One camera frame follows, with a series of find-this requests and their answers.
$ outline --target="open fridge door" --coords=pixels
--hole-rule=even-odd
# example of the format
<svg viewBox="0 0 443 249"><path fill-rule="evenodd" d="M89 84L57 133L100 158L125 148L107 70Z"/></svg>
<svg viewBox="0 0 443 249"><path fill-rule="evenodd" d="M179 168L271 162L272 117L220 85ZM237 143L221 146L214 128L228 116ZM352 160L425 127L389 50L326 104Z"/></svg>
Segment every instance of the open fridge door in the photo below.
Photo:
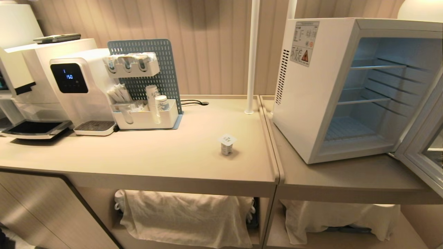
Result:
<svg viewBox="0 0 443 249"><path fill-rule="evenodd" d="M442 74L395 156L443 197Z"/></svg>

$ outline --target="fridge vent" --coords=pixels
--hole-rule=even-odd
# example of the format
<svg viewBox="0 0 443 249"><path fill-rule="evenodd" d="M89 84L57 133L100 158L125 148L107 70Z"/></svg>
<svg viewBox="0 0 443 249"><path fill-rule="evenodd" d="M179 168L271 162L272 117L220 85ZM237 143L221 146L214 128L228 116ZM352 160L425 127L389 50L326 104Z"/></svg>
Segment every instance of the fridge vent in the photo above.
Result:
<svg viewBox="0 0 443 249"><path fill-rule="evenodd" d="M276 92L276 104L281 104L281 98L283 96L284 77L286 76L286 69L288 67L289 51L283 49L283 55L281 56L280 73L278 76L278 85Z"/></svg>

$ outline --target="mini fridge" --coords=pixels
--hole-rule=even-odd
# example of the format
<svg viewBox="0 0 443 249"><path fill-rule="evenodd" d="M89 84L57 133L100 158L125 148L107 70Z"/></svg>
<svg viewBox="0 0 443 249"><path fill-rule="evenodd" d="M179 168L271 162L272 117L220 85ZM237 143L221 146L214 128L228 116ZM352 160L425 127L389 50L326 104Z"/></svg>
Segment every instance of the mini fridge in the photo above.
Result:
<svg viewBox="0 0 443 249"><path fill-rule="evenodd" d="M393 153L443 190L442 39L443 23L290 19L273 121L307 164Z"/></svg>

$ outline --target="white pole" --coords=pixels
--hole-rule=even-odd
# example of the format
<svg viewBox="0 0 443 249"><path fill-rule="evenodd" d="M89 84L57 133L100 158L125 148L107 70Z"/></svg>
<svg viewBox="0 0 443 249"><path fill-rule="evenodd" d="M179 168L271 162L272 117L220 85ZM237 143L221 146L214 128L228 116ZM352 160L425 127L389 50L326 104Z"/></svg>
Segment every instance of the white pole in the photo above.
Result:
<svg viewBox="0 0 443 249"><path fill-rule="evenodd" d="M296 7L297 7L297 0L289 0L287 19L294 19Z"/></svg>
<svg viewBox="0 0 443 249"><path fill-rule="evenodd" d="M253 114L252 103L254 98L255 64L257 52L258 19L260 0L252 0L251 10L251 37L249 38L249 69L248 69L248 99L245 113Z"/></svg>

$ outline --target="digital display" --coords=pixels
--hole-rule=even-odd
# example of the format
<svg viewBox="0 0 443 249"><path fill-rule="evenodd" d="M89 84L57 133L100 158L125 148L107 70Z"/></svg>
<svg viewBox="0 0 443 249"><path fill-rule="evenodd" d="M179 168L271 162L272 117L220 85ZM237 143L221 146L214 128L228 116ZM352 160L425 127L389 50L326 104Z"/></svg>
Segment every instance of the digital display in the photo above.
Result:
<svg viewBox="0 0 443 249"><path fill-rule="evenodd" d="M6 85L6 81L3 78L3 75L1 74L0 71L0 90L7 90L8 86Z"/></svg>
<svg viewBox="0 0 443 249"><path fill-rule="evenodd" d="M88 86L82 70L76 63L52 64L52 74L62 93L87 93Z"/></svg>

